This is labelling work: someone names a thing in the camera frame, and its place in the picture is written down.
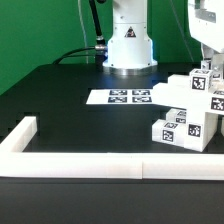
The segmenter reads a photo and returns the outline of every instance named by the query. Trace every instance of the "stack of blocks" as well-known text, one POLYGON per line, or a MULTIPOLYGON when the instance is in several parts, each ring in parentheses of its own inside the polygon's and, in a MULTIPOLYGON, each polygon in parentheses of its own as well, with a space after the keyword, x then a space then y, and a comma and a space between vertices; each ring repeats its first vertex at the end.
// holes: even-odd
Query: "stack of blocks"
POLYGON ((214 72, 194 69, 189 76, 172 75, 152 91, 154 104, 172 108, 166 120, 152 127, 152 140, 202 152, 217 131, 218 114, 224 115, 223 80, 214 72))

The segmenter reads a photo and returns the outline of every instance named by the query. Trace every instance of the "green backdrop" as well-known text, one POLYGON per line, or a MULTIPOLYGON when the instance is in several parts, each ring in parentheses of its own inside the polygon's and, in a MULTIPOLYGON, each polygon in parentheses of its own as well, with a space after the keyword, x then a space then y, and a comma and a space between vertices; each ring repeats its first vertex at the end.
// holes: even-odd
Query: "green backdrop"
MULTIPOLYGON (((81 2, 88 45, 94 45, 88 0, 81 2)), ((160 63, 191 62, 187 42, 193 61, 200 61, 200 45, 189 34, 187 0, 173 0, 184 38, 170 2, 148 0, 148 34, 154 41, 154 58, 160 63)), ((112 0, 97 4, 97 8, 108 40, 112 35, 112 0)), ((61 54, 84 46, 78 0, 1 0, 0 9, 0 94, 38 65, 49 64, 61 54)), ((85 59, 72 62, 85 63, 85 59)))

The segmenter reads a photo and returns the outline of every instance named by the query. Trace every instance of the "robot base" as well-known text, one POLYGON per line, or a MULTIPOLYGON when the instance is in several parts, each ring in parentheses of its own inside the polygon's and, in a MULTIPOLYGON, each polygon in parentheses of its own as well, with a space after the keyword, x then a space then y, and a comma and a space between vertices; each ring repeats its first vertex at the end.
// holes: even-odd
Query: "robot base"
POLYGON ((157 62, 153 61, 152 66, 143 68, 115 68, 107 66, 107 62, 103 63, 103 70, 106 74, 114 74, 121 76, 132 76, 132 75, 148 75, 157 71, 157 62))

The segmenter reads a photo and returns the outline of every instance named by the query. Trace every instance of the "black table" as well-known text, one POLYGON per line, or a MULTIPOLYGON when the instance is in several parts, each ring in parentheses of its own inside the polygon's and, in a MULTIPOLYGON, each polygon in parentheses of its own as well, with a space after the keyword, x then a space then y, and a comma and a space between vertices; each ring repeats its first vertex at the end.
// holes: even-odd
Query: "black table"
MULTIPOLYGON (((92 89, 151 89, 195 66, 162 64, 128 78, 93 64, 40 66, 0 97, 1 140, 34 115, 29 153, 196 153, 152 142, 152 124, 170 108, 86 105, 92 89)), ((204 153, 223 146, 218 131, 204 153)), ((0 178, 0 223, 222 223, 223 197, 221 181, 0 178)))

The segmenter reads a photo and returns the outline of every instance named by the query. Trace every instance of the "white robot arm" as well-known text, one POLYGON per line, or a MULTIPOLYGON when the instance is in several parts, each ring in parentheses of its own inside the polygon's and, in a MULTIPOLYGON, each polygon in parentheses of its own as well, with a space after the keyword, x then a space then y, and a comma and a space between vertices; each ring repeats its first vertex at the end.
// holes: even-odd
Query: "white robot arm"
POLYGON ((188 0, 191 36, 219 53, 224 53, 223 9, 223 0, 188 0))
POLYGON ((202 43, 202 69, 212 69, 215 79, 223 79, 224 1, 188 0, 191 36, 202 43))
POLYGON ((157 64, 147 35, 147 0, 113 0, 113 36, 104 67, 115 73, 141 71, 157 64))

